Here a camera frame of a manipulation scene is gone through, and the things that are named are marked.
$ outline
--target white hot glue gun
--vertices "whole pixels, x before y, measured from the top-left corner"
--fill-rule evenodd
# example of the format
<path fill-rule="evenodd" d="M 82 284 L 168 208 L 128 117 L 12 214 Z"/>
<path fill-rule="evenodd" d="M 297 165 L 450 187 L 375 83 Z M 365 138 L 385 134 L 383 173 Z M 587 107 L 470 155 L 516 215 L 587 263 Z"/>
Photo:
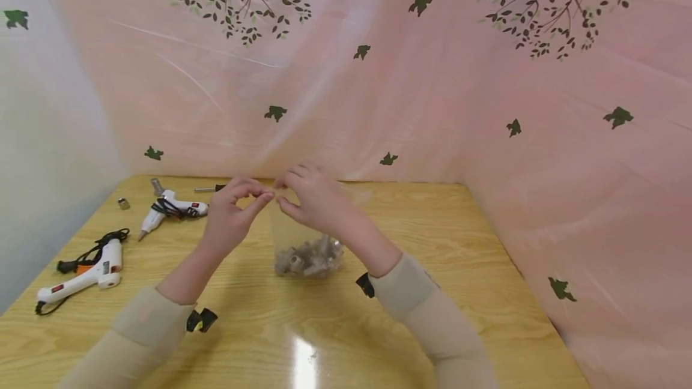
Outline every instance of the white hot glue gun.
<path fill-rule="evenodd" d="M 77 272 L 78 275 L 65 283 L 51 288 L 40 289 L 37 294 L 36 314 L 44 316 L 53 313 L 71 295 L 91 285 L 98 284 L 100 289 L 109 289 L 118 285 L 120 283 L 120 270 L 123 267 L 123 247 L 121 241 L 125 240 L 128 234 L 129 229 L 110 232 L 97 240 L 97 245 L 79 256 L 77 260 L 71 262 L 59 261 L 59 272 L 63 274 Z M 96 252 L 95 257 L 88 259 L 87 257 L 94 252 Z M 79 274 L 79 267 L 89 267 L 89 269 Z M 59 303 L 51 311 L 43 312 L 45 304 L 56 302 Z"/>
<path fill-rule="evenodd" d="M 154 195 L 159 198 L 152 204 L 149 213 L 144 218 L 142 231 L 137 241 L 143 239 L 151 231 L 156 230 L 165 217 L 173 216 L 181 220 L 184 217 L 202 217 L 209 212 L 209 206 L 206 206 L 205 203 L 178 201 L 175 198 L 175 192 L 170 189 L 164 189 L 158 179 L 152 179 L 151 185 L 154 186 Z"/>

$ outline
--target white wall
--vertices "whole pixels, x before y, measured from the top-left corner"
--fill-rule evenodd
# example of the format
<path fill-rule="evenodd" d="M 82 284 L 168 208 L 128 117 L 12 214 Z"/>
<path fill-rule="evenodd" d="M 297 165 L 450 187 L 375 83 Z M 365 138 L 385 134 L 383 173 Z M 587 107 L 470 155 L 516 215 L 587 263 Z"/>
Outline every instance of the white wall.
<path fill-rule="evenodd" d="M 6 28 L 15 8 L 28 30 Z M 4 313 L 129 175 L 50 0 L 0 0 L 0 166 Z"/>

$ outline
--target pink backdrop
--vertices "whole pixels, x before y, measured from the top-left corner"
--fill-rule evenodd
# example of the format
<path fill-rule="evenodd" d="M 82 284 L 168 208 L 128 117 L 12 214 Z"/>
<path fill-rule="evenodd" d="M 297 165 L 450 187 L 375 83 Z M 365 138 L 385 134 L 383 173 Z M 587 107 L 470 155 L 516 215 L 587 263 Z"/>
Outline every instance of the pink backdrop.
<path fill-rule="evenodd" d="M 135 171 L 459 181 L 593 387 L 689 387 L 692 0 L 184 1 L 56 0 Z"/>

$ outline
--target beige sleeve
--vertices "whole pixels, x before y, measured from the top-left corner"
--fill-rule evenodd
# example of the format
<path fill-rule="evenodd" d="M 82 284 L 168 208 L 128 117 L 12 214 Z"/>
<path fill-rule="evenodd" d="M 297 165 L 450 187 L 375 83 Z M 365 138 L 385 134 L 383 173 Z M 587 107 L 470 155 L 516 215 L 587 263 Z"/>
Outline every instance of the beige sleeve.
<path fill-rule="evenodd" d="M 194 308 L 171 302 L 154 287 L 141 290 L 58 388 L 136 388 L 181 343 Z"/>
<path fill-rule="evenodd" d="M 402 322 L 436 368 L 439 389 L 496 389 L 483 343 L 470 322 L 407 254 L 382 278 L 369 277 L 382 306 Z"/>

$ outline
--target black power cord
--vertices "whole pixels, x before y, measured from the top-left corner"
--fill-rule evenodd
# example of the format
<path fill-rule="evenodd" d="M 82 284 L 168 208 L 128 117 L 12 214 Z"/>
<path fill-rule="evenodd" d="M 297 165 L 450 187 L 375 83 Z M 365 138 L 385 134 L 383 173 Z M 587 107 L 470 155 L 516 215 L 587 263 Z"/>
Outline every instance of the black power cord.
<path fill-rule="evenodd" d="M 81 256 L 77 257 L 76 260 L 69 261 L 69 262 L 64 262 L 64 261 L 59 261 L 58 262 L 58 271 L 61 274 L 68 274 L 69 272 L 76 272 L 77 267 L 79 266 L 94 266 L 96 263 L 101 260 L 101 257 L 103 256 L 103 248 L 108 245 L 108 243 L 113 240 L 113 239 L 118 239 L 120 242 L 123 242 L 125 239 L 127 239 L 127 236 L 129 235 L 129 229 L 120 229 L 117 231 L 111 231 L 108 234 L 105 234 L 102 238 L 99 240 L 96 240 L 96 246 L 92 249 L 89 249 L 87 252 L 83 253 Z M 88 258 L 92 252 L 96 252 L 96 255 L 94 255 L 93 258 Z M 36 312 L 37 316 L 47 316 L 51 315 L 52 313 L 58 311 L 58 308 L 62 307 L 62 304 L 64 304 L 71 295 L 68 297 L 65 297 L 62 301 L 58 302 L 55 304 L 55 307 L 51 308 L 50 311 L 43 311 L 43 307 L 45 306 L 44 301 L 39 301 L 36 304 L 36 308 L 34 312 Z"/>
<path fill-rule="evenodd" d="M 199 218 L 199 211 L 194 207 L 188 207 L 187 210 L 183 211 L 175 207 L 175 205 L 165 198 L 158 198 L 156 202 L 152 204 L 152 209 L 156 212 L 163 213 L 163 215 L 169 217 L 173 216 L 182 220 L 184 217 Z"/>

